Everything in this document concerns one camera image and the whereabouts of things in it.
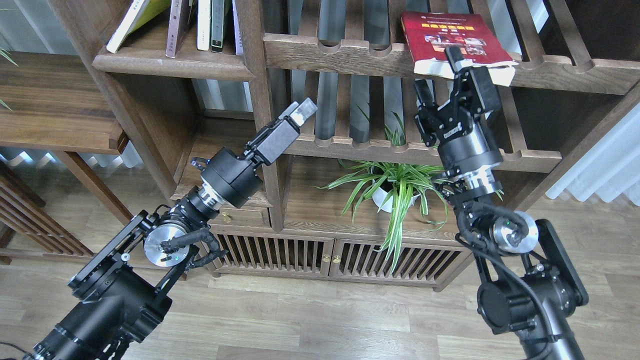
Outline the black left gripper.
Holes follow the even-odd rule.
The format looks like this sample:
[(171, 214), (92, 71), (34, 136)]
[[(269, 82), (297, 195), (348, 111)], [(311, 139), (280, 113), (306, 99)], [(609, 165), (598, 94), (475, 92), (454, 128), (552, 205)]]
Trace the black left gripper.
[(242, 207), (263, 183), (256, 169), (274, 163), (299, 137), (300, 127), (318, 111), (310, 97), (291, 105), (291, 117), (277, 118), (259, 130), (247, 142), (242, 155), (237, 156), (224, 146), (208, 160), (193, 157), (191, 164), (200, 171), (203, 182), (195, 197), (211, 210), (224, 204)]

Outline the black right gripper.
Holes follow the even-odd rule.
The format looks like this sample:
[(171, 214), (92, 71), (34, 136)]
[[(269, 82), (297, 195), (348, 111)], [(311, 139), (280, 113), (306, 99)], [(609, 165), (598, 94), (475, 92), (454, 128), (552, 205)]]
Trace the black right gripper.
[(450, 46), (445, 55), (454, 74), (449, 101), (438, 107), (426, 79), (414, 80), (418, 100), (416, 126), (426, 146), (438, 146), (449, 177), (497, 167), (503, 162), (491, 130), (481, 116), (502, 107), (498, 90), (486, 67), (471, 67), (461, 47)]

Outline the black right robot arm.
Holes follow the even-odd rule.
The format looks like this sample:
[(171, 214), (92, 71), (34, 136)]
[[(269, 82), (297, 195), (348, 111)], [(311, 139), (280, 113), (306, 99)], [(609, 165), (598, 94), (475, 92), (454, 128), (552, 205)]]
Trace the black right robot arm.
[(447, 47), (454, 79), (438, 105), (425, 80), (416, 80), (414, 120), (427, 146), (437, 145), (443, 184), (452, 205), (455, 239), (475, 258), (480, 278), (477, 311), (496, 335), (513, 332), (528, 360), (582, 360), (567, 318), (589, 301), (567, 251), (547, 219), (496, 205), (502, 186), (493, 168), (503, 162), (482, 114), (502, 107), (489, 70), (473, 66), (459, 47)]

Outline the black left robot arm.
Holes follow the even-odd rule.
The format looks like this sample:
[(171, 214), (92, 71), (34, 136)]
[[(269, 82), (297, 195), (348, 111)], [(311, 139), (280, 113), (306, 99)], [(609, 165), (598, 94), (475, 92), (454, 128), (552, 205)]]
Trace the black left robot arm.
[(270, 166), (300, 136), (317, 112), (310, 98), (293, 102), (247, 142), (241, 155), (224, 146), (212, 158), (192, 158), (201, 187), (193, 187), (163, 214), (142, 210), (71, 278), (78, 304), (38, 342), (26, 360), (119, 360), (162, 323), (168, 296), (190, 269), (227, 250), (210, 231), (222, 205), (242, 207), (263, 182), (256, 170)]

